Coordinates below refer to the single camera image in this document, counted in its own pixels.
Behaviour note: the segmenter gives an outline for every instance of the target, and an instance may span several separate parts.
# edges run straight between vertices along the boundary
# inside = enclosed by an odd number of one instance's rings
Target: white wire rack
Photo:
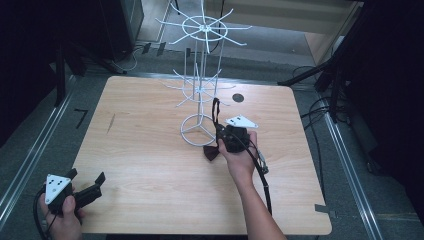
[[[184,56],[184,74],[181,75],[174,70],[174,73],[183,79],[182,87],[173,87],[165,85],[169,88],[181,90],[185,99],[181,101],[177,107],[181,106],[187,101],[192,101],[197,103],[197,113],[191,116],[188,116],[181,124],[181,136],[183,139],[194,145],[194,146],[204,146],[215,141],[215,129],[213,131],[209,131],[205,125],[204,121],[212,121],[212,118],[204,113],[203,104],[213,100],[216,97],[217,90],[223,89],[218,88],[218,76],[221,72],[221,59],[222,53],[224,49],[225,40],[230,41],[239,46],[245,46],[246,43],[239,43],[237,41],[232,40],[228,37],[228,33],[230,30],[246,30],[250,27],[227,27],[224,22],[222,22],[226,17],[228,17],[232,12],[225,14],[219,19],[215,19],[212,17],[205,16],[204,12],[204,2],[201,1],[201,12],[202,15],[199,16],[187,16],[182,11],[178,10],[171,4],[172,8],[183,15],[186,19],[178,24],[178,23],[170,23],[161,21],[156,19],[158,22],[164,25],[181,27],[185,35],[178,40],[171,42],[170,44],[176,44],[181,42],[182,40],[190,37],[195,39],[195,49],[194,49],[194,64],[193,64],[193,74],[188,75],[187,73],[187,52]],[[219,54],[219,61],[216,73],[212,77],[206,77],[206,66],[207,66],[207,57],[210,55],[211,51],[209,48],[210,43],[221,44],[221,50]],[[191,138],[190,134],[199,134],[203,133],[206,136],[205,141],[198,142],[197,138]]]

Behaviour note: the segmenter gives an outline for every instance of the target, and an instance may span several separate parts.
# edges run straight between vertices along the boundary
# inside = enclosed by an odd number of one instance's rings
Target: black cable
[[[47,230],[46,230],[46,234],[48,234],[48,233],[49,233],[50,228],[53,226],[53,223],[54,223],[54,221],[56,220],[56,218],[57,218],[57,214],[55,214],[55,215],[54,215],[53,221],[50,223],[49,227],[48,227],[48,228],[47,228]]]
[[[269,194],[268,182],[266,181],[264,173],[262,171],[262,168],[259,166],[259,163],[256,160],[256,158],[253,156],[252,152],[249,150],[249,148],[246,148],[246,151],[247,151],[247,153],[249,153],[250,157],[252,158],[253,163],[255,164],[255,168],[259,173],[259,177],[261,178],[262,185],[264,187],[265,199],[266,199],[266,205],[267,205],[267,208],[268,208],[268,212],[272,215],[271,196]]]
[[[137,67],[137,65],[138,65],[138,61],[137,61],[137,58],[135,57],[135,53],[137,51],[141,50],[141,49],[144,49],[144,46],[143,47],[139,47],[139,48],[135,48],[131,52],[132,58],[133,58],[133,60],[135,62],[131,68],[123,68],[123,67],[119,66],[115,61],[112,61],[112,64],[115,65],[115,67],[117,67],[117,68],[121,69],[122,71],[124,71],[125,73],[128,72],[128,71],[134,70]]]
[[[337,118],[337,121],[339,121],[339,122],[346,123],[346,124],[348,123],[347,120],[343,120],[339,116],[336,116],[336,118]]]
[[[45,232],[43,231],[43,228],[41,227],[40,220],[38,218],[38,199],[41,197],[41,194],[45,193],[45,188],[43,187],[40,189],[40,191],[35,194],[35,198],[32,204],[32,213],[34,215],[34,221],[35,225],[37,227],[38,233],[40,234],[40,237],[42,240],[48,240],[48,237],[46,236]]]
[[[311,107],[309,108],[309,112],[311,112],[311,111],[312,111],[312,108],[313,108],[313,107],[314,107],[314,105],[315,105],[315,104],[317,104],[318,102],[319,102],[319,101],[316,101],[316,102],[314,102],[314,103],[311,105]],[[314,139],[315,139],[315,144],[316,144],[316,146],[317,146],[317,152],[318,152],[318,166],[319,166],[319,176],[320,176],[320,183],[321,183],[321,192],[322,192],[322,196],[323,196],[324,201],[325,201],[325,199],[326,199],[326,198],[325,198],[324,176],[323,176],[323,170],[322,170],[321,148],[320,148],[320,145],[319,145],[319,141],[318,141],[317,134],[316,134],[316,132],[315,132],[314,125],[313,125],[313,123],[312,123],[312,117],[311,117],[311,115],[309,115],[309,123],[310,123],[310,126],[311,126],[312,134],[313,134]]]
[[[313,110],[312,112],[308,112],[308,113],[300,115],[300,118],[304,118],[304,117],[307,117],[311,114],[318,113],[318,112],[321,112],[321,111],[324,111],[324,110],[327,110],[327,109],[328,109],[328,106],[320,107],[320,108]]]
[[[309,123],[308,125],[306,125],[303,130],[308,129],[309,127],[311,127],[314,123],[319,122],[322,117],[328,112],[328,110],[322,111],[318,116],[315,116],[312,120],[311,120],[311,116],[309,115]]]

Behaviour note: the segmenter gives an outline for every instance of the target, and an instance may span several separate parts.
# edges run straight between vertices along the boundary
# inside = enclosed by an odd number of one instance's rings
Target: black dot
[[[234,100],[234,102],[240,103],[240,102],[244,101],[244,97],[240,93],[236,93],[236,94],[233,95],[233,100]]]

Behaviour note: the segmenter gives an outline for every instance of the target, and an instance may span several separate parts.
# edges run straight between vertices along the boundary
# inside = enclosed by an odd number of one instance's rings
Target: human hand
[[[81,240],[81,224],[78,218],[75,216],[75,198],[68,196],[63,202],[63,216],[52,214],[45,203],[46,194],[43,193],[38,202],[41,210],[46,218],[48,226],[50,226],[50,233],[55,240]],[[82,210],[78,211],[81,217],[84,217]]]
[[[252,143],[257,146],[257,133],[251,131],[248,132],[248,134],[250,135]],[[227,159],[228,170],[238,190],[241,191],[245,187],[252,187],[252,175],[255,170],[255,165],[249,153],[246,150],[239,153],[227,152],[222,139],[218,139],[218,145],[219,152]],[[257,158],[256,148],[250,144],[249,150],[252,152],[253,156]]]

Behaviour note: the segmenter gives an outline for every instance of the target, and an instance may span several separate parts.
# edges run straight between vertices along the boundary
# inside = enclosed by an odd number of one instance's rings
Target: black stand
[[[368,5],[365,3],[363,9],[361,10],[361,14],[353,24],[352,28],[345,36],[340,46],[336,49],[334,54],[330,57],[326,62],[314,67],[299,76],[296,76],[287,81],[278,82],[277,84],[280,86],[291,86],[295,83],[298,83],[308,77],[311,77],[317,73],[322,72],[318,80],[316,81],[314,87],[318,92],[325,91],[328,86],[333,82],[333,89],[331,92],[331,100],[330,100],[330,116],[334,123],[337,122],[336,117],[336,105],[337,99],[339,96],[339,88],[342,83],[342,71],[344,61],[348,61],[349,55],[352,55],[352,44],[355,42],[355,38],[357,33],[360,31],[367,18],[369,17],[370,12],[368,11]]]
[[[97,55],[90,52],[86,48],[64,39],[58,39],[56,43],[57,95],[55,107],[59,106],[66,96],[65,59],[74,74],[84,76],[85,71],[87,70],[80,56],[86,56],[90,58],[95,63],[108,70],[110,73],[122,74],[121,72],[118,72],[115,67],[105,62],[103,59],[99,58]]]
[[[175,7],[177,7],[177,10],[180,10],[180,7],[178,6],[178,0],[175,0]]]

